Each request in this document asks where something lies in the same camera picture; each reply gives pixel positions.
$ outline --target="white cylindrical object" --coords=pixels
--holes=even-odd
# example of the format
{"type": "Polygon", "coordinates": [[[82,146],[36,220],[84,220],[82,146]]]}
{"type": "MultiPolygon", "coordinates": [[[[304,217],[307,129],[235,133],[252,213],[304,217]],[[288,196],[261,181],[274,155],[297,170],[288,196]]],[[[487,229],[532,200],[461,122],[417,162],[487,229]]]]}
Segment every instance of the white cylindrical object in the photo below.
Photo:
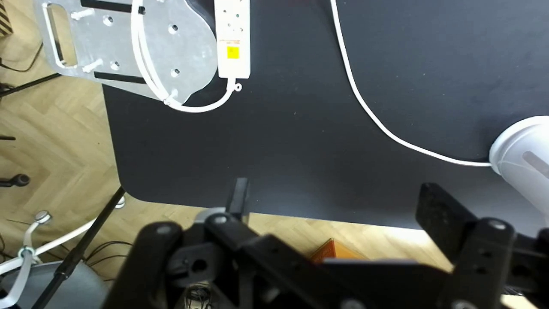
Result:
{"type": "Polygon", "coordinates": [[[491,148],[491,165],[549,217],[549,117],[525,119],[506,129],[491,148]]]}

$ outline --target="black mat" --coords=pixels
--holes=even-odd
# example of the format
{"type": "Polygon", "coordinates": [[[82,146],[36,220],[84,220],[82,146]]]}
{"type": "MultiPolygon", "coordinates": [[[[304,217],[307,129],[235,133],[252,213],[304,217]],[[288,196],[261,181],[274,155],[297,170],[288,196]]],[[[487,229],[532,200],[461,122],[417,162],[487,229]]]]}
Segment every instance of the black mat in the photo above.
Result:
{"type": "MultiPolygon", "coordinates": [[[[549,2],[346,0],[358,86],[398,136],[487,160],[513,122],[549,110],[549,2]]],[[[194,102],[214,100],[214,81],[194,102]]],[[[123,189],[147,201],[225,205],[233,179],[261,213],[403,225],[437,182],[480,217],[533,232],[539,212],[491,169],[398,148],[350,93],[328,0],[254,2],[252,79],[223,110],[185,115],[106,88],[123,189]]]]}

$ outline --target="wooden parquet floor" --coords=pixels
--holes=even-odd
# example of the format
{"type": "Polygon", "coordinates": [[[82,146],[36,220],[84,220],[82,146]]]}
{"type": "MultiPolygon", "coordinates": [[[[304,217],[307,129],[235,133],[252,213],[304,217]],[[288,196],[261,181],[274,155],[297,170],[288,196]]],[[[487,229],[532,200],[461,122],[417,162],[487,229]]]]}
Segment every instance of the wooden parquet floor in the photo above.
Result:
{"type": "MultiPolygon", "coordinates": [[[[0,40],[5,64],[24,67],[39,45],[31,0],[7,0],[15,35],[0,40]]],[[[0,81],[22,85],[53,71],[44,55],[27,74],[0,69],[0,81]]],[[[0,189],[0,236],[15,253],[22,232],[34,215],[48,210],[53,220],[39,229],[36,242],[51,241],[94,218],[117,191],[118,175],[113,160],[110,129],[101,88],[89,81],[60,78],[0,102],[0,136],[15,136],[15,143],[0,141],[0,177],[24,172],[32,182],[22,189],[0,189]]],[[[105,241],[132,241],[149,222],[173,220],[192,224],[199,208],[142,203],[127,198],[91,248],[105,241]]],[[[451,265],[420,230],[353,225],[307,218],[252,215],[250,227],[259,234],[274,234],[304,254],[314,253],[324,241],[336,239],[369,260],[415,260],[451,270],[451,265]]],[[[127,249],[113,246],[101,256],[127,249]]],[[[101,277],[115,278],[122,260],[96,266],[101,277]]]]}

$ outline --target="orange object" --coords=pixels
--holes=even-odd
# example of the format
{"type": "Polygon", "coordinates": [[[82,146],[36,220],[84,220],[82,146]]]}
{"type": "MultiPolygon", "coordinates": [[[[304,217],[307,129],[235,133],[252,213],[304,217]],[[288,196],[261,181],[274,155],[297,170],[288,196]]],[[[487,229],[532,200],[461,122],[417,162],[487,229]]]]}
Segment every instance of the orange object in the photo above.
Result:
{"type": "Polygon", "coordinates": [[[367,260],[367,258],[348,249],[341,242],[329,239],[321,246],[319,253],[312,256],[312,263],[321,265],[324,260],[367,260]]]}

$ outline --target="power strip socket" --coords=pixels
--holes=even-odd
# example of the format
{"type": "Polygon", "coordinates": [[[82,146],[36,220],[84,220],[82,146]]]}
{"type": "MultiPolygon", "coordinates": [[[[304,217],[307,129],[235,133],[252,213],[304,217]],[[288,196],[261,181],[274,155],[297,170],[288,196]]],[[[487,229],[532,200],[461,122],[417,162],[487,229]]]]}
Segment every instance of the power strip socket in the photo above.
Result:
{"type": "Polygon", "coordinates": [[[214,0],[219,78],[250,78],[250,0],[214,0]]]}

